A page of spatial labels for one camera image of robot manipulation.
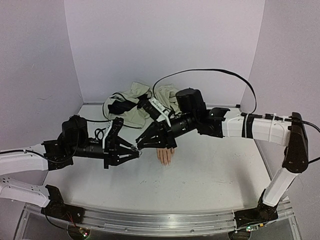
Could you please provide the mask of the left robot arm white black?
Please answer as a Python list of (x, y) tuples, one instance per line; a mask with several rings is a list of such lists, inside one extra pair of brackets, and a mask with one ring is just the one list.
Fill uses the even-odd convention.
[(61, 219), (71, 212), (72, 207), (65, 204), (57, 187), (32, 185), (10, 178), (10, 175), (60, 170), (73, 165), (74, 157), (102, 159), (105, 169), (140, 157), (141, 151), (119, 136), (124, 125), (122, 118), (109, 120), (109, 126), (96, 131), (94, 138), (89, 136), (90, 122), (74, 115), (62, 123), (62, 132), (56, 140), (29, 148), (1, 151), (0, 197), (39, 206), (44, 214)]

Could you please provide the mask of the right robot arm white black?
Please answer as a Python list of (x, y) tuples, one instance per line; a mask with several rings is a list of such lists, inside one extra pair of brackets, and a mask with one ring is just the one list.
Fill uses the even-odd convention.
[(136, 139), (137, 148), (176, 148), (176, 138), (192, 130), (215, 138), (254, 139), (284, 146), (281, 168), (262, 192), (257, 207), (234, 213), (238, 227), (276, 220), (281, 197), (309, 165), (308, 138), (301, 115), (236, 113), (223, 107), (209, 110), (201, 92), (193, 88), (180, 90), (175, 97), (181, 111), (176, 118), (170, 118), (155, 98), (142, 104), (154, 121)]

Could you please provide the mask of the mannequin hand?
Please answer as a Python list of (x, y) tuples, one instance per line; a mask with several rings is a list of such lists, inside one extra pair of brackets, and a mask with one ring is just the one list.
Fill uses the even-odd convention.
[(175, 148), (157, 148), (156, 149), (156, 155), (157, 159), (160, 161), (160, 163), (167, 167), (172, 162), (172, 157), (175, 154)]

